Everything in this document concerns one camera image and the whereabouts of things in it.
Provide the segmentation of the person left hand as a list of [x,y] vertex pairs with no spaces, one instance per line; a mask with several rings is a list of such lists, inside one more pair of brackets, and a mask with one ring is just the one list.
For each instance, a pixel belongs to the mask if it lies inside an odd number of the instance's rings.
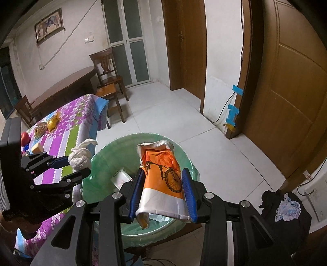
[[8,247],[11,253],[13,253],[18,229],[21,231],[24,238],[29,240],[36,236],[41,224],[42,223],[30,223],[21,217],[7,221],[1,213],[1,241]]

